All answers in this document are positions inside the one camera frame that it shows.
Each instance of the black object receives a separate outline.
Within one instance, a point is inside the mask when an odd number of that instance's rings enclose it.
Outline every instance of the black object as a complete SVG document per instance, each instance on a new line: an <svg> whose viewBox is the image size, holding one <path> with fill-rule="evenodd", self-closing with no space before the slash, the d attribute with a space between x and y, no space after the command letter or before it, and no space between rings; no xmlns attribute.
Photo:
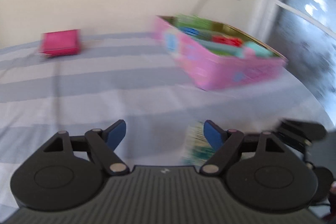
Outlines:
<svg viewBox="0 0 336 224"><path fill-rule="evenodd" d="M223 145L199 173L193 166L130 172L113 152L125 136L122 120L84 136L58 132L13 174L20 209L5 224L322 223L307 207L329 190L318 179L329 180L328 170L308 168L269 131L244 135L211 121L204 130L222 136Z"/></svg>

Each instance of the red pouch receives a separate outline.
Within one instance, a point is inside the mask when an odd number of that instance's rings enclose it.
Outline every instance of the red pouch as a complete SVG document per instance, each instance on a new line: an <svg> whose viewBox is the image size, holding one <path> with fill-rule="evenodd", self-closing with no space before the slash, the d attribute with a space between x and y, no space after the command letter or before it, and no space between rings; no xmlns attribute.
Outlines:
<svg viewBox="0 0 336 224"><path fill-rule="evenodd" d="M243 41L238 37L222 37L219 35L213 35L212 42L226 44L234 47L240 47L243 44Z"/></svg>
<svg viewBox="0 0 336 224"><path fill-rule="evenodd" d="M45 33L40 47L40 53L48 57L78 54L80 50L79 30Z"/></svg>

